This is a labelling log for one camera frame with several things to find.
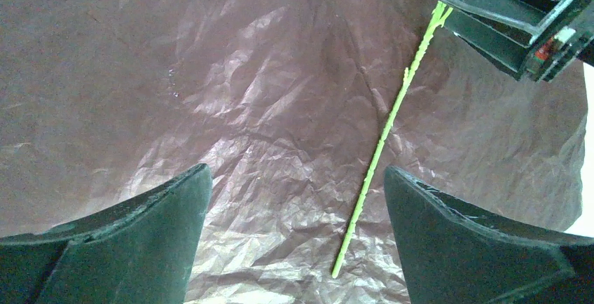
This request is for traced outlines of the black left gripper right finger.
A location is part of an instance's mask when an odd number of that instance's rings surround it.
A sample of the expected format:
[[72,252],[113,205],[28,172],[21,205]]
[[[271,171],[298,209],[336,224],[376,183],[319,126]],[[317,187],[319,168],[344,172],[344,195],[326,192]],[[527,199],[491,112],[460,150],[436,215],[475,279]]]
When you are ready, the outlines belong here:
[[390,166],[384,190],[412,303],[592,303],[593,239],[514,221]]

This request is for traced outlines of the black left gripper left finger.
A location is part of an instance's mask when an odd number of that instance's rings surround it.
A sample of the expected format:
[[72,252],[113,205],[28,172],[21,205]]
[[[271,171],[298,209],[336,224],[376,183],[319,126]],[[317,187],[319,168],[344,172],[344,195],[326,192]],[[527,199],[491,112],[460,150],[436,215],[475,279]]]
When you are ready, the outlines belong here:
[[208,165],[41,234],[1,239],[2,303],[182,303],[212,195]]

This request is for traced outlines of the blue flower stem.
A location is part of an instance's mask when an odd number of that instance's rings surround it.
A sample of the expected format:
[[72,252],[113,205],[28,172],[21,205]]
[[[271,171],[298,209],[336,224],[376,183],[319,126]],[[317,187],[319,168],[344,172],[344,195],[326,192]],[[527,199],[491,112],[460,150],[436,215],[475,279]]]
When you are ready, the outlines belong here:
[[385,146],[385,142],[387,137],[394,125],[394,121],[396,119],[397,113],[402,105],[404,97],[410,87],[412,80],[414,79],[415,72],[418,70],[420,63],[431,43],[431,40],[434,37],[435,31],[443,27],[445,24],[446,19],[452,13],[453,8],[450,6],[445,5],[442,1],[437,1],[434,9],[431,11],[431,17],[426,25],[425,29],[423,29],[422,37],[420,42],[417,45],[417,49],[413,55],[410,65],[403,69],[403,72],[400,74],[400,81],[401,85],[399,86],[399,91],[394,98],[393,103],[389,106],[388,114],[384,122],[382,123],[382,128],[378,137],[377,144],[375,145],[375,149],[371,160],[368,164],[365,176],[361,183],[361,188],[357,193],[357,201],[354,203],[352,213],[349,217],[348,222],[345,224],[346,229],[343,235],[343,241],[340,245],[340,249],[338,250],[335,262],[333,264],[331,270],[331,277],[337,278],[340,274],[340,269],[343,266],[343,262],[345,259],[345,255],[347,253],[348,247],[350,245],[352,236],[355,232],[355,228],[357,226],[357,221],[363,211],[365,199],[370,188],[371,182],[375,175],[376,167],[378,166],[382,151]]

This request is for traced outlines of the red wrapping paper sheet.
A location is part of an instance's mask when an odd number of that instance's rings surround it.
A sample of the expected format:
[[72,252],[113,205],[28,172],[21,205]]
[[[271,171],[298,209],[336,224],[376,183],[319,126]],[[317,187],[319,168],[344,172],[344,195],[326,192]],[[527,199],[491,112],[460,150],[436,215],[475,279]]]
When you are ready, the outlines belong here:
[[437,29],[330,275],[436,0],[1,0],[1,234],[197,163],[187,303],[407,303],[388,165],[534,226],[582,214],[583,66],[518,82]]

